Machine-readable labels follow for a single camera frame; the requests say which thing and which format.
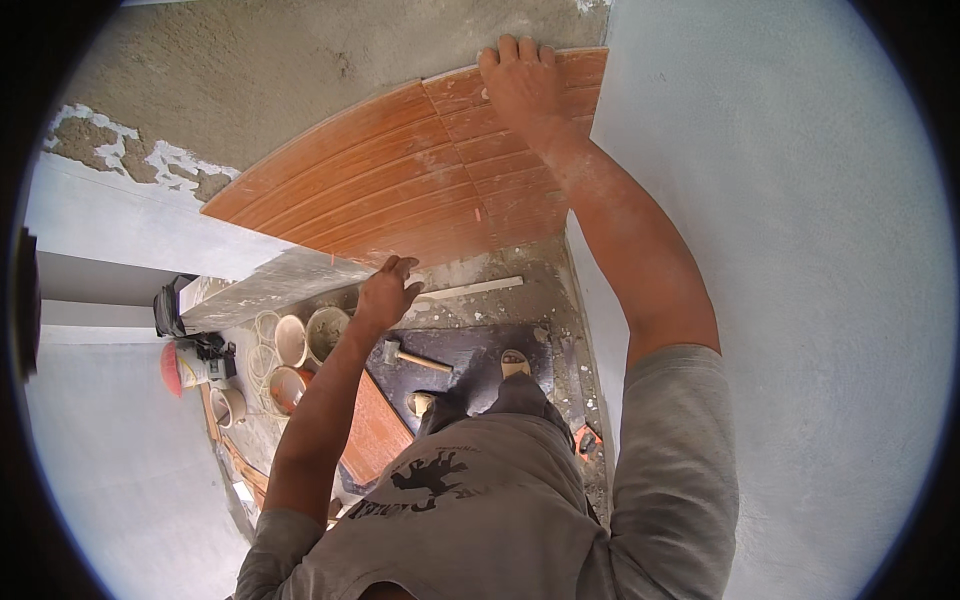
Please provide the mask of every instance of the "dark mat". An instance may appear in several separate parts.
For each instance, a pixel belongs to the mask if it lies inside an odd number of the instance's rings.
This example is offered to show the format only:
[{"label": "dark mat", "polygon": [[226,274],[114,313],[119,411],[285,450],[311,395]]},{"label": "dark mat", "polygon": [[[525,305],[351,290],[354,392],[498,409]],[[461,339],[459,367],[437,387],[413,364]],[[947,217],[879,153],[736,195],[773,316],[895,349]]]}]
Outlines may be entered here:
[{"label": "dark mat", "polygon": [[[496,390],[503,379],[500,355],[507,348],[523,352],[537,383],[546,393],[552,392],[553,349],[548,331],[546,325],[536,324],[392,330],[373,349],[367,370],[400,418],[416,433],[420,421],[404,405],[407,394],[416,390],[446,392],[456,386],[468,403],[468,414],[482,413],[496,400]],[[388,339],[399,340],[404,352],[450,365],[453,373],[399,358],[395,365],[385,364],[383,343]]]}]

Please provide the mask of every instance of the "foot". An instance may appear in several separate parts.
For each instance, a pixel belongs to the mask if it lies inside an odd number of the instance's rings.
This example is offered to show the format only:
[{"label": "foot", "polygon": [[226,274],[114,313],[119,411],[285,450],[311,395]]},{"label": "foot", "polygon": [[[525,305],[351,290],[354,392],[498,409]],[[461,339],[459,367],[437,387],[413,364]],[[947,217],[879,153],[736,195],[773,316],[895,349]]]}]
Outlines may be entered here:
[{"label": "foot", "polygon": [[417,419],[423,418],[423,413],[433,405],[437,397],[427,392],[413,392],[406,397],[407,408],[417,416]]},{"label": "foot", "polygon": [[505,350],[500,357],[500,369],[503,371],[504,379],[519,372],[525,372],[529,375],[530,361],[519,350]]}]

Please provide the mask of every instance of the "gray t-shirt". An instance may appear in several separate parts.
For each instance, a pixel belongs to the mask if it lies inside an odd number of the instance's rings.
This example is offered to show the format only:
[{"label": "gray t-shirt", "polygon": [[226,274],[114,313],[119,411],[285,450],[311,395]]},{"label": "gray t-shirt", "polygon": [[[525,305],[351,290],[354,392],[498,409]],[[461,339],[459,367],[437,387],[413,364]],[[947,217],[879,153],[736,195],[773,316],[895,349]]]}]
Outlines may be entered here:
[{"label": "gray t-shirt", "polygon": [[411,444],[330,531],[262,514],[236,600],[353,600],[384,581],[419,600],[720,598],[738,510],[720,356],[682,345],[641,359],[620,439],[610,533],[552,423],[481,415]]}]

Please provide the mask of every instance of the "hammer handle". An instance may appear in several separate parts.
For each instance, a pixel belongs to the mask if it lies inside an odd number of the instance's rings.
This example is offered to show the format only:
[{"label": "hammer handle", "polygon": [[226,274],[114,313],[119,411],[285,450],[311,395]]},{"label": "hammer handle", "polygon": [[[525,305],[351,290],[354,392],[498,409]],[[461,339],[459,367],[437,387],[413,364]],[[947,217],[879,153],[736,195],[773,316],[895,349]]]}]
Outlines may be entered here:
[{"label": "hammer handle", "polygon": [[417,363],[418,365],[423,365],[430,369],[436,369],[437,371],[453,372],[453,367],[450,367],[449,365],[441,365],[440,363],[435,363],[426,358],[420,358],[419,356],[414,356],[413,354],[407,354],[402,350],[397,352],[396,356],[398,358],[402,358],[403,360],[408,360],[412,363]]}]

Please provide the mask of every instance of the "man's left arm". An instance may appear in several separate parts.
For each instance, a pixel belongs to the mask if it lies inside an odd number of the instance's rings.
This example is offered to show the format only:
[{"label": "man's left arm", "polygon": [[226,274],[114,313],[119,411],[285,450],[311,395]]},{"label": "man's left arm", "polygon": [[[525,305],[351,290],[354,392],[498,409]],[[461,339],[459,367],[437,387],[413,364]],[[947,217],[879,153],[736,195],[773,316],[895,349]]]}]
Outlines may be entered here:
[{"label": "man's left arm", "polygon": [[422,290],[420,282],[404,288],[417,263],[391,256],[364,283],[356,314],[290,417],[274,454],[256,538],[237,577],[237,600],[276,595],[323,534],[360,376],[373,345]]}]

